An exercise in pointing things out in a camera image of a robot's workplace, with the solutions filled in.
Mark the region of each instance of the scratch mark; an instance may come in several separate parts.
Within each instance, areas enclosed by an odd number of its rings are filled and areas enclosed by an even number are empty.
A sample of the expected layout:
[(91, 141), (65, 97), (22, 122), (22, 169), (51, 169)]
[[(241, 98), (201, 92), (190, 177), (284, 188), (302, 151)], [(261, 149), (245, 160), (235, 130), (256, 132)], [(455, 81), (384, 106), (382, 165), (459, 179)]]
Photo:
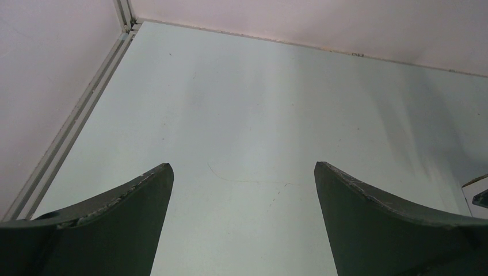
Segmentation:
[(294, 185), (294, 186), (301, 186), (300, 184), (293, 184), (293, 183), (288, 183), (288, 182), (281, 182), (281, 181), (258, 181), (258, 180), (237, 180), (237, 179), (227, 179), (227, 178), (223, 178), (221, 177), (220, 175), (218, 175), (213, 169), (212, 167), (210, 166), (210, 164), (207, 162), (207, 166), (208, 168), (212, 171), (212, 173), (222, 179), (222, 180), (225, 180), (225, 181), (229, 181), (229, 182), (239, 182), (239, 183), (256, 183), (256, 184), (260, 184), (260, 183), (268, 183), (268, 184), (285, 184), (285, 187), (287, 185)]
[(14, 32), (18, 33), (19, 35), (25, 37), (26, 39), (30, 40), (30, 41), (34, 41), (34, 39), (32, 39), (30, 36), (28, 36), (27, 34), (25, 33), (22, 33), (21, 31), (19, 31), (17, 28), (15, 28), (14, 26), (12, 26), (10, 23), (8, 23), (6, 20), (4, 20), (2, 17), (0, 17), (0, 21), (2, 21), (2, 23), (4, 23), (6, 26), (8, 26), (10, 29), (14, 30)]

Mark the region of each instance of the pink wall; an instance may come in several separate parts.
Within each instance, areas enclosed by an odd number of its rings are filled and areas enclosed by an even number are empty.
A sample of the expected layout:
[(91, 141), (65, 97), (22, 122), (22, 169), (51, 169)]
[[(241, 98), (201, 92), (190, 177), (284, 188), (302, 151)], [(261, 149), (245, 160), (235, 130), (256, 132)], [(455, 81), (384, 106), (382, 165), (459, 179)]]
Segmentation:
[(139, 18), (488, 75), (487, 0), (132, 0)]
[(0, 2), (0, 219), (120, 32), (111, 0)]

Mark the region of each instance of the white surface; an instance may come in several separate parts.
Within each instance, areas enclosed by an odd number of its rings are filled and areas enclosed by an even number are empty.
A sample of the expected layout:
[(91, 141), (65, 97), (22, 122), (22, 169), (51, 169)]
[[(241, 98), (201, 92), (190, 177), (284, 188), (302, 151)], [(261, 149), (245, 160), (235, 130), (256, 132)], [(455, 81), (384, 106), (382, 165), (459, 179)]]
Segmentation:
[(0, 218), (119, 34), (112, 1), (1, 1)]
[(146, 22), (35, 216), (169, 162), (154, 275), (334, 275), (315, 162), (469, 214), (460, 184), (486, 169), (487, 87)]
[(139, 18), (488, 75), (486, 0), (132, 0)]

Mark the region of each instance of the white tabletop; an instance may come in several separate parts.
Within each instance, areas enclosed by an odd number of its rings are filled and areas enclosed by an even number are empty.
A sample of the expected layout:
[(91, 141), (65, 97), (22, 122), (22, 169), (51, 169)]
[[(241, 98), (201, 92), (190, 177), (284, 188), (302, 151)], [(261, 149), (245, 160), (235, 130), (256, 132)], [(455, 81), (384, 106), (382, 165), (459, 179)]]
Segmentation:
[(335, 275), (315, 162), (468, 214), (436, 150), (466, 148), (463, 121), (486, 125), (455, 101), (487, 84), (145, 22), (35, 216), (170, 163), (153, 275)]

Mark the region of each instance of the black object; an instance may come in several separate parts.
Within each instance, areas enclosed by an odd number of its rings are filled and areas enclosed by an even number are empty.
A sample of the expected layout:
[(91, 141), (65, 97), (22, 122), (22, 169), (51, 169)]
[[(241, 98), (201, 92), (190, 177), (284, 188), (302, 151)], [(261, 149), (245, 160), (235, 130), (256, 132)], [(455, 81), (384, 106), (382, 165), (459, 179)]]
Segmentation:
[(150, 275), (172, 187), (162, 164), (36, 220), (0, 224), (0, 275)]
[(488, 275), (488, 221), (427, 208), (332, 165), (315, 182), (339, 276)]
[(472, 203), (480, 207), (488, 208), (488, 190), (475, 195)]

